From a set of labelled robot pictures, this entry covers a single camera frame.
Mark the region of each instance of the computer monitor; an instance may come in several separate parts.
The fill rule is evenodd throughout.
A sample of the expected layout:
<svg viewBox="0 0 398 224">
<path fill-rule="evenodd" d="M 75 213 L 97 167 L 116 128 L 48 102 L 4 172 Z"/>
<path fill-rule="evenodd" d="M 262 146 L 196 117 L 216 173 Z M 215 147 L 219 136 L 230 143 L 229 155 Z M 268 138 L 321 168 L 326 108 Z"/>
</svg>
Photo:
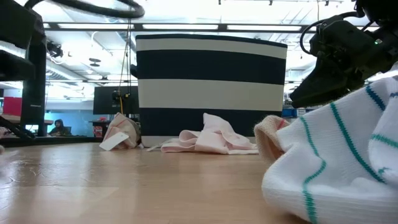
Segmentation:
<svg viewBox="0 0 398 224">
<path fill-rule="evenodd" d="M 118 86 L 95 87 L 93 114 L 116 114 L 121 112 L 120 100 L 115 99 Z M 124 114 L 139 114 L 138 86 L 121 86 L 120 95 Z"/>
</svg>

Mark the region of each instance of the sock with green stripes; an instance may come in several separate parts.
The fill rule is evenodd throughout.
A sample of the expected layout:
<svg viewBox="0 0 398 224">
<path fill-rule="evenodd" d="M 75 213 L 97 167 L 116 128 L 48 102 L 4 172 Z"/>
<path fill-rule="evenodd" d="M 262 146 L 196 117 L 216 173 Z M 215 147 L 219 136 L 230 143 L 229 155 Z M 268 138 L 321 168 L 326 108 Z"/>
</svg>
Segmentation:
<svg viewBox="0 0 398 224">
<path fill-rule="evenodd" d="M 398 81 L 385 78 L 277 132 L 267 203 L 312 223 L 398 223 Z"/>
</svg>

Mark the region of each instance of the ceiling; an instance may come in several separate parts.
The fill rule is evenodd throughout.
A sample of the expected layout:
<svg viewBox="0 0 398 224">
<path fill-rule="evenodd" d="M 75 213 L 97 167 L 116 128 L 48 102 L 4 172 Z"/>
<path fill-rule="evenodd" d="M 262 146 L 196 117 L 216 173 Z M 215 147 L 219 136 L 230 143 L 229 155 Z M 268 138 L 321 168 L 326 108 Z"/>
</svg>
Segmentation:
<svg viewBox="0 0 398 224">
<path fill-rule="evenodd" d="M 15 0 L 19 4 L 24 4 L 27 0 Z M 123 3 L 116 0 L 85 0 L 98 6 L 127 9 Z M 354 3 L 350 0 L 345 1 L 289 1 L 289 0 L 146 0 L 137 1 L 144 6 L 146 14 L 143 18 L 134 20 L 135 24 L 143 24 L 139 26 L 142 29 L 132 32 L 132 46 L 134 36 L 137 34 L 159 34 L 170 33 L 166 24 L 178 23 L 185 24 L 187 30 L 179 29 L 171 33 L 187 33 L 187 34 L 213 34 L 213 35 L 232 35 L 237 37 L 258 38 L 274 42 L 287 44 L 287 81 L 301 81 L 308 75 L 315 64 L 315 57 L 303 53 L 299 47 L 300 31 L 288 30 L 292 25 L 307 26 L 319 19 L 334 16 L 342 12 L 352 11 Z M 44 1 L 34 7 L 45 22 L 46 35 L 48 40 L 60 44 L 64 52 L 62 58 L 50 58 L 47 60 L 47 72 L 49 85 L 55 86 L 53 92 L 50 90 L 49 97 L 75 97 L 74 92 L 79 92 L 78 96 L 90 98 L 93 96 L 93 87 L 99 85 L 119 85 L 120 79 L 127 80 L 128 65 L 125 60 L 124 49 L 126 47 L 126 32 L 120 29 L 123 23 L 127 21 L 115 18 L 107 18 L 96 16 L 86 12 L 76 11 L 63 6 L 56 5 L 51 1 Z M 368 23 L 366 18 L 349 19 L 356 26 L 364 26 Z M 75 27 L 74 24 L 88 24 L 90 29 L 84 28 L 83 25 L 72 29 L 62 29 L 60 24 L 69 24 L 69 27 Z M 99 28 L 97 31 L 92 27 L 92 23 L 107 23 L 109 29 Z M 165 24 L 161 29 L 148 29 L 146 24 L 157 26 Z M 198 32 L 195 24 L 235 24 L 248 25 L 240 28 L 241 32 L 233 30 L 208 30 L 206 32 Z M 269 32 L 266 30 L 255 30 L 257 25 L 267 24 L 276 27 L 277 32 Z M 305 46 L 309 48 L 308 41 L 313 34 L 307 34 L 304 37 Z M 23 55 L 23 51 L 15 49 L 13 46 L 5 46 L 5 48 L 14 50 Z M 131 47 L 131 62 L 136 63 L 134 47 Z M 100 67 L 92 67 L 89 58 L 100 59 Z M 61 80 L 99 80 L 107 77 L 114 83 L 59 83 Z M 286 89 L 291 89 L 298 84 L 289 84 Z"/>
</svg>

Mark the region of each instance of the person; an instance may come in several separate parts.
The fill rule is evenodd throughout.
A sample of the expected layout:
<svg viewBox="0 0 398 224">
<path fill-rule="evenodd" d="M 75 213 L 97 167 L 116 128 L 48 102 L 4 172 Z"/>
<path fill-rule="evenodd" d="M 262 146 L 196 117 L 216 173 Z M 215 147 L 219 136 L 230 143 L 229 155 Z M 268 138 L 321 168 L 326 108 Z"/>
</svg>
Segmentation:
<svg viewBox="0 0 398 224">
<path fill-rule="evenodd" d="M 71 136 L 72 133 L 67 129 L 66 127 L 63 126 L 63 121 L 61 119 L 58 119 L 55 121 L 55 128 L 51 130 L 49 133 L 51 136 Z"/>
</svg>

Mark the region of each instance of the navy and white striped box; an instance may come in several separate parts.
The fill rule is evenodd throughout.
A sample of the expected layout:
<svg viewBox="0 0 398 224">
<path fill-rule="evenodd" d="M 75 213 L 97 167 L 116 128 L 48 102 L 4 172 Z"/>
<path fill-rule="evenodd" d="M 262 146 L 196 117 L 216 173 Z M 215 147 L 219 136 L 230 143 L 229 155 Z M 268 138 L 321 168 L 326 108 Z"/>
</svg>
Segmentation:
<svg viewBox="0 0 398 224">
<path fill-rule="evenodd" d="M 219 35 L 137 35 L 142 142 L 200 131 L 203 113 L 253 137 L 265 116 L 281 115 L 287 46 Z"/>
</svg>

